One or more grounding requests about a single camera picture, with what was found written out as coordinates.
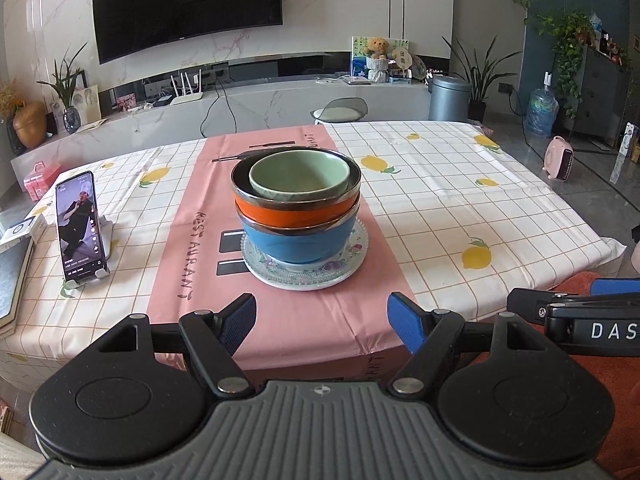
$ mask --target pink storage box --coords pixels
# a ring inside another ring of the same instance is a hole
[[[37,162],[33,171],[24,178],[24,187],[31,199],[34,202],[40,200],[53,186],[60,173],[62,173],[60,165],[55,162],[48,166],[42,161]]]

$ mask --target black circular cover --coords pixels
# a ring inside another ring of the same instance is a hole
[[[498,462],[539,468],[592,458],[613,420],[609,393],[568,359],[489,359],[454,373],[437,407],[463,444]]]
[[[196,430],[206,412],[196,380],[134,354],[76,358],[42,385],[30,415],[47,449],[71,463],[127,465],[171,450]]]

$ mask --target gray ribbed surface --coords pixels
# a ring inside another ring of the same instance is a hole
[[[430,411],[374,383],[271,381],[217,407],[206,428],[155,463],[91,472],[50,463],[37,480],[604,480],[594,463],[514,472],[451,443]]]

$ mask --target black tv screen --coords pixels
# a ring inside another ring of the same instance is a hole
[[[100,63],[150,46],[282,25],[282,0],[93,0]]]

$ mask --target silver bolt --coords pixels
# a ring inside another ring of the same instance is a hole
[[[394,390],[399,394],[417,394],[424,389],[424,383],[414,377],[403,377],[394,381]]]
[[[227,377],[218,382],[218,389],[224,394],[240,394],[248,387],[249,383],[243,377]]]

